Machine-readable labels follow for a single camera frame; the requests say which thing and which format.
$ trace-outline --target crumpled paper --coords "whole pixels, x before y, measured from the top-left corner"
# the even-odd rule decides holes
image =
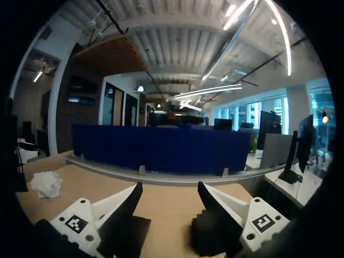
[[[31,181],[31,189],[39,198],[54,198],[60,195],[62,179],[53,171],[34,174]]]

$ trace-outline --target wooden ceiling panel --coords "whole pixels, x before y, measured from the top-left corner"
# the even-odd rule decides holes
[[[80,51],[73,60],[102,76],[146,71],[147,66],[129,34],[119,35]]]

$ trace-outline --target wooden desk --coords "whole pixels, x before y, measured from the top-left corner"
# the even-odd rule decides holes
[[[55,170],[63,179],[60,196],[40,199],[31,190],[17,193],[21,205],[31,222],[42,218],[52,220],[75,200],[83,197],[92,203],[115,194],[134,182],[100,175],[74,165]],[[252,198],[239,184],[216,186],[217,189],[249,202]],[[197,187],[172,187],[143,184],[143,193],[134,215],[152,220],[142,247],[142,258],[198,257],[188,246],[191,220],[204,206]]]
[[[313,196],[315,191],[323,182],[322,179],[314,175],[311,171],[305,169],[304,173],[301,172],[298,163],[292,166],[292,170],[303,177],[302,183],[296,182],[295,184],[289,184],[278,176],[284,169],[276,170],[264,175],[267,182],[272,184],[277,190],[287,196],[293,203],[299,207],[303,207],[307,204],[308,200]]]

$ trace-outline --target monitor stand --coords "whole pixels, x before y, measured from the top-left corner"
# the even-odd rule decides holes
[[[302,182],[302,176],[296,174],[294,171],[290,169],[285,169],[279,176],[279,179],[289,183],[289,184],[294,184],[296,182]]]
[[[287,162],[286,162],[286,166],[284,168],[284,171],[278,176],[279,179],[281,179],[281,180],[283,180],[289,184],[294,184],[296,182],[302,182],[302,176],[296,174],[294,171],[291,170],[297,142],[298,142],[298,132],[294,131],[292,143],[290,145],[290,151],[289,151]]]

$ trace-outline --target blue fabric partition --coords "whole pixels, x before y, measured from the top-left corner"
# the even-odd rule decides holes
[[[250,134],[131,126],[72,126],[74,154],[96,162],[174,174],[221,175],[245,168]]]

